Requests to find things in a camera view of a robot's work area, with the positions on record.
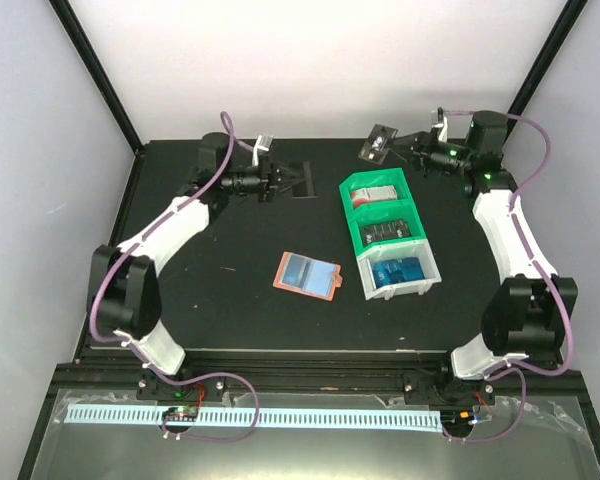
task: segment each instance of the blue package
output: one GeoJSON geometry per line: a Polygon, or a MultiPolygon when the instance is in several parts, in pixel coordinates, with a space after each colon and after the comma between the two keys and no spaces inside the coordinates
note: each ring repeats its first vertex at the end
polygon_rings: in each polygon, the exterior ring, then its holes
{"type": "Polygon", "coordinates": [[[376,288],[396,283],[424,280],[424,272],[418,257],[385,260],[371,265],[376,288]]]}

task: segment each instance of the transparent plastic sheet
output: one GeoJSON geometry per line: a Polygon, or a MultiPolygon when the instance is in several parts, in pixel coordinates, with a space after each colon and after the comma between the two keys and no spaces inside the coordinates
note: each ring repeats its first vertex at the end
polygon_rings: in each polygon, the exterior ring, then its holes
{"type": "MultiPolygon", "coordinates": [[[[304,407],[330,409],[361,408],[369,410],[428,410],[426,406],[407,406],[402,397],[381,398],[375,395],[334,395],[333,393],[334,392],[325,392],[324,394],[315,395],[267,393],[259,395],[259,399],[260,404],[263,407],[278,408],[304,407]]],[[[394,478],[393,469],[396,467],[399,468],[399,465],[395,465],[395,463],[401,461],[404,461],[405,465],[409,464],[409,468],[414,469],[414,471],[417,471],[417,469],[429,469],[423,471],[427,471],[427,474],[432,475],[437,472],[436,474],[439,475],[439,477],[436,478],[468,478],[468,476],[471,476],[471,478],[474,478],[475,480],[492,478],[494,472],[493,469],[501,468],[502,465],[504,465],[502,468],[505,468],[505,471],[500,472],[501,478],[518,478],[507,476],[508,474],[506,473],[505,466],[508,465],[509,469],[511,469],[512,466],[516,466],[516,468],[527,468],[527,465],[529,464],[524,462],[521,464],[520,456],[522,455],[522,458],[525,458],[527,455],[525,452],[531,452],[535,449],[538,449],[538,452],[544,451],[546,455],[549,455],[549,457],[542,457],[545,459],[545,463],[540,465],[544,466],[529,467],[539,469],[532,470],[536,473],[542,471],[549,472],[558,469],[558,471],[563,471],[563,473],[566,474],[564,478],[586,478],[588,480],[600,478],[593,445],[583,427],[584,418],[582,417],[579,403],[575,397],[530,397],[525,406],[525,415],[522,423],[518,427],[521,431],[518,435],[514,433],[510,439],[505,440],[508,442],[509,448],[504,450],[497,445],[498,442],[481,446],[461,444],[460,442],[446,444],[441,436],[435,434],[419,434],[417,432],[347,432],[345,436],[341,436],[337,431],[333,431],[333,433],[328,433],[327,431],[312,433],[311,431],[295,430],[285,433],[281,431],[271,432],[271,430],[267,431],[267,429],[260,432],[260,435],[256,434],[250,437],[250,440],[245,441],[244,447],[242,447],[242,442],[240,442],[240,444],[236,444],[233,447],[223,446],[222,448],[218,448],[212,444],[204,444],[201,442],[163,441],[157,430],[154,432],[145,427],[65,425],[64,418],[66,417],[69,405],[77,403],[155,405],[155,402],[136,400],[135,392],[133,391],[61,391],[58,394],[58,399],[50,416],[45,438],[40,448],[32,478],[104,478],[98,476],[98,472],[101,472],[101,470],[105,468],[102,465],[106,465],[106,468],[110,468],[111,472],[117,471],[118,474],[120,471],[126,473],[134,471],[140,472],[139,474],[147,474],[147,469],[159,468],[148,459],[149,457],[155,459],[156,456],[164,459],[164,462],[159,462],[161,469],[167,468],[167,466],[169,466],[169,468],[192,468],[192,466],[188,465],[188,462],[193,462],[197,465],[197,468],[200,468],[200,465],[208,465],[208,463],[200,464],[203,459],[215,458],[215,456],[223,457],[225,455],[223,452],[229,448],[234,449],[232,450],[232,455],[237,456],[237,460],[242,459],[242,461],[253,462],[252,467],[256,468],[261,465],[258,462],[264,461],[267,463],[269,460],[257,456],[249,456],[250,454],[247,454],[246,452],[251,451],[251,454],[253,454],[254,448],[255,451],[269,451],[270,449],[280,448],[282,450],[278,452],[279,454],[282,454],[284,451],[285,455],[288,455],[289,452],[284,450],[284,445],[292,446],[294,445],[294,442],[298,442],[298,438],[300,438],[306,441],[305,448],[310,449],[311,445],[315,443],[313,438],[318,438],[311,435],[317,435],[319,438],[329,436],[329,438],[332,438],[332,441],[336,441],[339,446],[335,446],[335,450],[332,452],[336,456],[338,455],[338,449],[345,450],[347,455],[349,452],[354,452],[352,453],[353,456],[351,460],[351,462],[354,463],[355,460],[353,459],[362,458],[363,455],[367,454],[366,452],[368,452],[369,448],[375,448],[371,447],[372,445],[378,445],[377,449],[373,451],[375,452],[375,455],[382,456],[382,458],[386,455],[386,459],[383,460],[383,462],[385,462],[383,465],[386,465],[383,467],[384,469],[382,471],[378,472],[378,475],[380,476],[377,477],[374,473],[369,478],[394,478]],[[544,430],[546,433],[542,433],[542,430],[534,433],[537,428],[544,430]],[[276,435],[288,435],[288,437],[273,438],[273,436],[276,435]],[[485,471],[483,467],[474,467],[471,462],[467,464],[462,460],[466,457],[467,449],[483,452],[483,454],[486,454],[487,457],[491,459],[487,462],[488,465],[483,466],[487,471],[491,472],[488,477],[482,476],[485,471]],[[149,457],[146,456],[147,450],[152,452],[149,457]],[[108,461],[106,460],[108,455],[114,455],[114,453],[111,452],[115,452],[117,455],[117,460],[113,463],[111,463],[111,459],[108,461]],[[410,452],[409,455],[411,455],[411,457],[409,458],[406,456],[407,453],[405,452],[410,452]],[[426,464],[426,462],[421,462],[422,464],[418,463],[421,458],[427,458],[427,455],[430,454],[435,454],[439,457],[439,462],[435,464],[435,467],[432,467],[431,464],[426,464]],[[546,463],[547,458],[561,458],[565,455],[568,457],[564,458],[570,458],[569,465],[572,466],[565,467],[561,464],[556,464],[553,461],[546,463]],[[460,462],[460,465],[462,465],[461,469],[458,469],[459,464],[457,462],[460,462]],[[450,466],[448,470],[445,470],[445,465],[450,466]]],[[[221,403],[227,407],[252,407],[253,396],[251,394],[225,394],[222,397],[221,403]]],[[[205,404],[217,406],[218,402],[205,402],[205,404]]],[[[516,398],[497,397],[496,404],[491,407],[494,411],[494,415],[489,417],[486,409],[482,407],[480,413],[485,413],[484,417],[486,418],[486,421],[477,425],[472,435],[476,438],[488,437],[502,431],[515,417],[519,405],[519,400],[516,398]]],[[[219,430],[210,433],[217,433],[221,436],[226,433],[226,431],[219,430]]],[[[333,458],[332,453],[327,453],[324,450],[316,450],[313,454],[318,456],[323,455],[323,458],[321,457],[320,461],[315,464],[313,468],[333,468],[329,463],[329,459],[333,458]]],[[[207,474],[215,475],[225,468],[222,465],[211,462],[211,465],[204,467],[203,470],[207,474]]],[[[288,470],[287,466],[281,466],[280,468],[280,472],[286,472],[288,470]]],[[[516,475],[522,473],[522,470],[515,472],[516,475]]],[[[141,477],[120,477],[113,475],[107,476],[107,478],[141,477]]]]}
{"type": "Polygon", "coordinates": [[[32,479],[49,478],[49,470],[53,461],[60,433],[64,426],[69,405],[74,404],[117,404],[117,405],[151,405],[155,402],[147,402],[136,399],[136,392],[126,390],[114,390],[110,392],[99,390],[59,390],[56,403],[47,423],[47,429],[40,445],[38,458],[33,469],[32,479]]]}

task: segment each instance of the electronic component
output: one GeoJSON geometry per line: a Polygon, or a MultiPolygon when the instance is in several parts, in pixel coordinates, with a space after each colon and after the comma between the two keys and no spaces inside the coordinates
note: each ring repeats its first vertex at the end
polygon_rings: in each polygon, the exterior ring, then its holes
{"type": "Polygon", "coordinates": [[[359,188],[351,192],[351,202],[353,208],[358,208],[360,205],[375,202],[386,202],[387,200],[397,200],[398,192],[393,185],[384,187],[367,187],[359,188]]]}
{"type": "Polygon", "coordinates": [[[408,238],[411,236],[409,225],[404,220],[394,222],[378,223],[360,228],[362,244],[367,247],[375,242],[384,240],[395,240],[397,238],[408,238]]]}
{"type": "Polygon", "coordinates": [[[389,153],[389,140],[393,140],[396,133],[398,133],[398,130],[395,128],[376,124],[371,130],[367,141],[364,142],[358,157],[376,165],[381,165],[387,153],[389,153]]]}
{"type": "Polygon", "coordinates": [[[376,288],[396,283],[424,280],[424,272],[418,257],[385,260],[371,265],[376,288]]]}
{"type": "Polygon", "coordinates": [[[340,265],[284,252],[273,286],[283,290],[332,300],[342,285],[340,265]]]}

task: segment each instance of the robotic arm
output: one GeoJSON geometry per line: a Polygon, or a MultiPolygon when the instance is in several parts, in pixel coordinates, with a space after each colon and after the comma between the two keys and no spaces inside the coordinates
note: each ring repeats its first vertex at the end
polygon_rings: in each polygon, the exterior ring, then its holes
{"type": "Polygon", "coordinates": [[[258,138],[247,167],[232,165],[229,140],[223,133],[205,135],[189,181],[167,209],[132,238],[117,247],[103,245],[92,257],[87,311],[92,333],[97,320],[100,333],[94,338],[132,345],[166,375],[177,374],[185,358],[160,319],[158,276],[167,262],[218,217],[229,196],[256,195],[259,202],[271,202],[276,193],[311,183],[308,164],[295,169],[270,159],[272,137],[258,138]],[[103,337],[102,332],[113,336],[103,337]]]}
{"type": "Polygon", "coordinates": [[[481,333],[451,352],[451,366],[456,378],[481,380],[503,363],[557,352],[565,328],[545,280],[555,285],[569,316],[577,287],[572,278],[559,277],[541,253],[514,193],[517,185],[502,167],[507,116],[473,113],[463,144],[447,142],[442,108],[434,112],[432,124],[430,132],[398,138],[395,129],[376,125],[360,157],[378,163],[391,150],[425,175],[438,171],[463,178],[465,193],[474,199],[474,217],[495,257],[500,287],[484,311],[481,333]]]}

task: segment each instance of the purple cable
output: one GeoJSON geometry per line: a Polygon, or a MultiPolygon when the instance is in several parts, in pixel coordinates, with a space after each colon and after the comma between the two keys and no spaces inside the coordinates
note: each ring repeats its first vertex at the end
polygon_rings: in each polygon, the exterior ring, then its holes
{"type": "Polygon", "coordinates": [[[517,373],[520,376],[522,393],[520,394],[520,408],[518,409],[518,414],[516,415],[516,418],[513,420],[513,423],[511,423],[511,425],[509,425],[506,430],[498,433],[497,435],[494,435],[492,437],[487,437],[487,438],[458,438],[458,437],[452,436],[447,431],[446,428],[442,427],[442,433],[445,435],[445,437],[447,437],[449,440],[459,440],[463,443],[489,443],[489,442],[495,442],[496,440],[501,440],[504,437],[506,437],[507,435],[511,434],[511,432],[513,432],[516,429],[516,427],[522,420],[522,415],[524,414],[524,405],[527,401],[527,381],[524,378],[524,374],[522,373],[522,370],[520,370],[519,368],[509,368],[507,370],[503,370],[502,372],[497,373],[497,374],[493,375],[492,377],[489,377],[489,381],[499,380],[502,377],[509,375],[510,373],[517,373]]]}
{"type": "MultiPolygon", "coordinates": [[[[468,111],[468,110],[453,110],[453,111],[446,111],[445,113],[447,115],[455,116],[455,115],[473,115],[475,112],[468,111]]],[[[544,128],[542,128],[535,121],[533,121],[527,117],[523,117],[520,115],[514,115],[512,113],[505,113],[504,115],[506,115],[507,118],[519,120],[523,123],[526,123],[526,124],[534,127],[536,130],[538,130],[538,132],[540,132],[540,134],[544,138],[545,145],[546,145],[544,158],[542,159],[540,166],[536,169],[535,172],[533,172],[533,174],[529,178],[527,178],[524,182],[522,182],[522,184],[516,189],[515,192],[513,192],[513,195],[511,196],[511,200],[509,202],[509,212],[512,212],[515,207],[516,200],[520,197],[520,193],[522,192],[522,190],[525,189],[531,183],[531,181],[535,180],[543,172],[543,170],[546,168],[546,166],[549,164],[549,160],[551,158],[551,139],[549,138],[549,134],[547,133],[547,131],[544,128]]],[[[511,221],[513,222],[513,226],[516,229],[518,237],[520,238],[520,242],[522,243],[522,246],[524,247],[524,251],[526,252],[527,257],[531,261],[531,264],[538,271],[538,273],[540,274],[540,276],[542,277],[544,282],[547,284],[547,287],[549,287],[551,296],[553,297],[553,300],[556,302],[556,306],[558,307],[558,311],[560,312],[560,317],[562,318],[562,323],[564,325],[565,338],[567,341],[567,352],[566,352],[566,355],[564,358],[564,362],[562,363],[562,365],[560,367],[558,367],[554,370],[546,370],[544,368],[536,367],[535,365],[531,365],[522,360],[511,360],[511,363],[518,365],[519,367],[526,368],[527,370],[537,373],[539,375],[544,375],[547,377],[557,377],[558,375],[562,375],[567,370],[569,370],[569,368],[571,367],[571,363],[573,362],[573,351],[574,351],[575,347],[574,347],[574,340],[573,340],[573,329],[571,328],[571,321],[569,319],[567,307],[565,306],[564,301],[562,300],[562,297],[560,296],[560,292],[558,291],[557,287],[553,283],[553,280],[551,280],[551,277],[547,274],[547,272],[544,271],[544,269],[542,268],[540,263],[537,260],[534,260],[533,249],[531,248],[531,245],[529,244],[527,237],[525,236],[524,232],[522,231],[522,226],[520,225],[518,216],[515,213],[511,214],[511,221]]]]}
{"type": "Polygon", "coordinates": [[[235,136],[235,133],[233,131],[233,125],[230,125],[231,122],[231,118],[229,118],[229,125],[225,122],[224,118],[221,118],[222,120],[222,126],[224,127],[224,129],[227,131],[227,133],[233,137],[234,141],[241,147],[244,148],[246,151],[248,152],[253,152],[253,147],[251,145],[249,145],[247,142],[243,142],[242,140],[238,139],[235,136]]]}
{"type": "MultiPolygon", "coordinates": [[[[220,112],[220,120],[222,121],[222,125],[224,126],[224,128],[227,130],[227,133],[229,134],[229,147],[227,148],[227,154],[224,156],[224,159],[223,159],[222,163],[220,164],[220,167],[218,167],[218,170],[211,177],[211,179],[200,190],[198,190],[191,197],[189,197],[187,200],[185,200],[180,205],[178,205],[178,208],[177,208],[178,211],[182,210],[187,205],[190,205],[194,200],[198,199],[204,192],[209,190],[209,188],[211,188],[211,186],[215,183],[215,181],[218,180],[220,175],[222,175],[222,172],[224,171],[224,169],[229,164],[229,160],[231,159],[231,154],[233,153],[233,146],[234,146],[234,142],[235,142],[235,134],[233,132],[233,122],[231,121],[231,117],[229,116],[229,114],[224,111],[220,112]]],[[[153,224],[142,235],[142,241],[143,242],[146,241],[147,238],[149,238],[153,234],[153,232],[155,232],[158,228],[160,228],[160,226],[162,224],[164,224],[167,220],[169,220],[173,215],[174,215],[174,213],[172,211],[169,211],[169,212],[165,213],[164,215],[162,215],[161,217],[159,217],[155,222],[153,222],[153,224]]],[[[91,306],[91,312],[89,312],[89,333],[91,333],[91,336],[98,342],[108,343],[108,342],[120,341],[120,338],[118,338],[116,336],[105,337],[103,335],[100,335],[100,333],[98,332],[98,329],[96,327],[96,317],[97,317],[97,312],[100,309],[100,303],[102,302],[102,299],[104,298],[104,294],[107,291],[107,288],[109,288],[109,284],[111,283],[111,280],[113,280],[113,277],[115,277],[116,273],[118,273],[118,270],[120,270],[120,267],[122,267],[122,264],[125,262],[125,260],[127,258],[129,258],[131,253],[133,253],[133,251],[136,250],[139,246],[140,246],[140,243],[134,243],[133,245],[131,245],[131,247],[129,247],[129,249],[126,252],[124,252],[120,256],[120,258],[118,258],[118,260],[112,265],[112,267],[109,269],[109,271],[105,275],[104,279],[102,280],[102,284],[100,284],[100,288],[98,288],[98,292],[96,293],[96,296],[93,299],[93,305],[91,306]]]]}
{"type": "MultiPolygon", "coordinates": [[[[142,355],[142,352],[140,352],[136,347],[134,347],[133,344],[129,344],[129,348],[131,349],[131,351],[133,353],[136,354],[136,356],[140,359],[141,362],[146,363],[146,358],[144,358],[144,356],[142,355]]],[[[200,375],[199,377],[190,378],[188,380],[178,381],[178,380],[172,380],[171,378],[167,377],[160,370],[158,370],[154,365],[149,365],[149,369],[156,375],[156,377],[158,377],[164,383],[174,386],[174,387],[184,387],[186,385],[191,385],[193,383],[199,383],[204,380],[208,380],[210,378],[229,377],[229,378],[233,378],[233,379],[241,382],[253,394],[253,403],[254,403],[254,410],[255,410],[254,414],[253,414],[253,420],[251,420],[251,424],[240,435],[236,435],[235,437],[218,438],[218,437],[209,437],[207,435],[193,435],[193,434],[188,434],[188,433],[181,433],[180,434],[181,438],[186,438],[189,440],[202,440],[202,441],[211,442],[211,443],[234,443],[234,442],[239,442],[240,440],[244,440],[245,438],[247,438],[249,435],[251,435],[255,431],[256,425],[258,423],[258,418],[260,417],[260,401],[258,400],[258,394],[256,393],[256,389],[246,378],[241,377],[240,375],[236,375],[235,373],[215,372],[215,373],[208,373],[206,375],[200,375]]],[[[167,431],[167,421],[168,420],[169,420],[169,418],[167,417],[162,422],[162,426],[161,426],[162,431],[167,435],[177,436],[177,434],[167,431]]]]}

